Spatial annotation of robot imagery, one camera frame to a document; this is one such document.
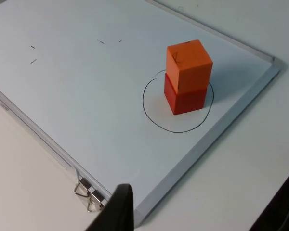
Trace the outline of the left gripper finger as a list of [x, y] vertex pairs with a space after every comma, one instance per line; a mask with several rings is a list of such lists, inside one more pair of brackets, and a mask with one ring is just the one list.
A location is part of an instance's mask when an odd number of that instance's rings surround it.
[[133, 190], [130, 184], [119, 184], [104, 209], [87, 227], [88, 231], [134, 230]]

